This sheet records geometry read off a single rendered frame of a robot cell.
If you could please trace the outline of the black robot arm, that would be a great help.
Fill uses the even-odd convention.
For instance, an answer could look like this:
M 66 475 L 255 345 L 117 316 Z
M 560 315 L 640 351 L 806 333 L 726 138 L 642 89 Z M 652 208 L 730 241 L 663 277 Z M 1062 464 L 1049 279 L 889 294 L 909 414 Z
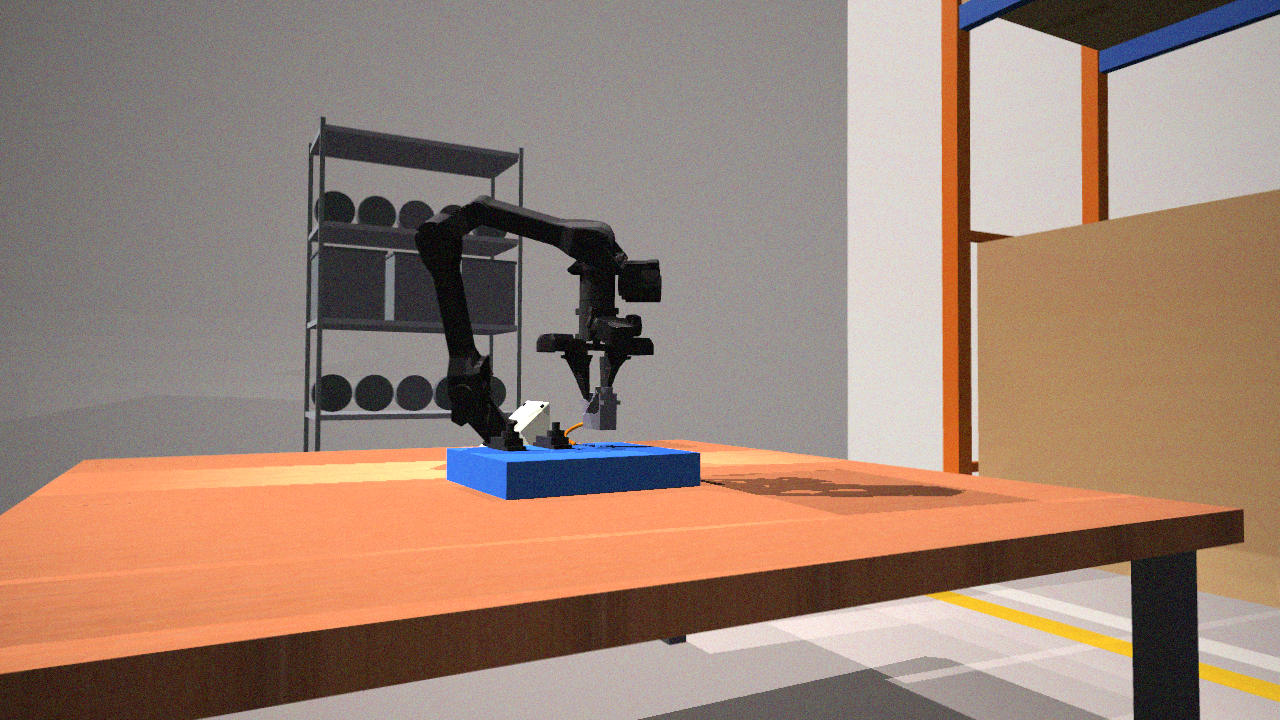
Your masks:
M 488 225 L 561 249 L 576 259 L 567 272 L 580 275 L 579 301 L 614 302 L 614 275 L 618 293 L 626 302 L 660 302 L 660 266 L 658 259 L 627 261 L 628 256 L 614 241 L 614 232 L 604 222 L 561 219 L 483 195 L 448 214 L 436 214 L 415 233 L 420 258 L 433 274 L 449 351 L 447 393 L 452 401 L 451 420 L 463 427 L 468 423 L 485 439 L 500 437 L 509 419 L 493 402 L 489 355 L 477 352 L 460 272 L 462 237 L 479 225 Z M 582 264 L 585 263 L 585 264 Z M 643 332 L 641 316 L 599 315 L 591 309 L 585 325 L 585 340 L 602 340 L 608 346 L 632 345 Z

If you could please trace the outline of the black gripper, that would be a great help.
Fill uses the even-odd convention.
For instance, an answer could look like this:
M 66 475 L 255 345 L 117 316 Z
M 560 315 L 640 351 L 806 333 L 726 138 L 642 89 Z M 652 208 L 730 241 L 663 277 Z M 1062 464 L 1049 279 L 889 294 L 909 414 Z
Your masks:
M 620 314 L 620 307 L 614 307 L 614 302 L 612 301 L 580 301 L 576 309 L 576 315 L 579 315 L 579 334 L 575 334 L 575 340 L 573 334 L 540 334 L 536 346 L 536 352 L 564 352 L 561 357 L 566 359 L 573 372 L 582 398 L 589 398 L 590 392 L 589 365 L 593 355 L 588 355 L 588 350 L 604 351 L 604 356 L 599 357 L 600 380 L 608 379 L 608 387 L 612 387 L 620 366 L 631 359 L 627 355 L 654 355 L 654 345 L 650 338 L 634 337 L 632 345 L 618 345 L 616 347 L 600 345 L 602 340 L 585 340 L 585 325 L 591 309 L 598 309 L 599 315 Z M 611 309 L 611 313 L 608 313 L 608 309 Z M 586 343 L 586 341 L 593 341 L 593 345 Z

